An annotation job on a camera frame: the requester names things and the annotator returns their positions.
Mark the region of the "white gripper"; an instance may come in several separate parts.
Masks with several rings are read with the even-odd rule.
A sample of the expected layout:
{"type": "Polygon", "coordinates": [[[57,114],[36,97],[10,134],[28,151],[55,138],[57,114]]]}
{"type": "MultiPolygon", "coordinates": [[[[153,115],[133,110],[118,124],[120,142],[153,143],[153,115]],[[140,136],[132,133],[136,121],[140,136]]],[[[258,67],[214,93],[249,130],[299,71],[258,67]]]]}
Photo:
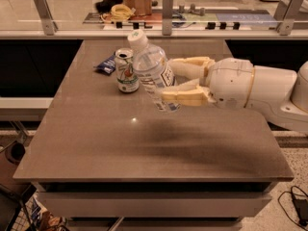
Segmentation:
{"type": "Polygon", "coordinates": [[[248,60],[227,58],[215,63],[209,57],[190,57],[171,59],[168,64],[176,76],[190,80],[208,75],[208,88],[197,85],[192,90],[163,90],[161,97],[166,102],[193,107],[214,102],[219,108],[240,109],[248,101],[255,72],[248,60]]]}

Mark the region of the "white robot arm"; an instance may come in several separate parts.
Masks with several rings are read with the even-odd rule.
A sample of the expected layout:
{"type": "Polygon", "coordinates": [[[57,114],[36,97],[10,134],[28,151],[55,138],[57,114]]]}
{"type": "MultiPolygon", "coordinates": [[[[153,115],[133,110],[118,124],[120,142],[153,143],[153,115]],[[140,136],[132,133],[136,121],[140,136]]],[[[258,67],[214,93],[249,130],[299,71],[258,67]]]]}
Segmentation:
{"type": "Polygon", "coordinates": [[[308,133],[306,65],[294,71],[255,65],[243,59],[215,62],[206,57],[174,59],[168,63],[175,75],[187,81],[158,90],[166,102],[247,108],[276,126],[308,133]]]}

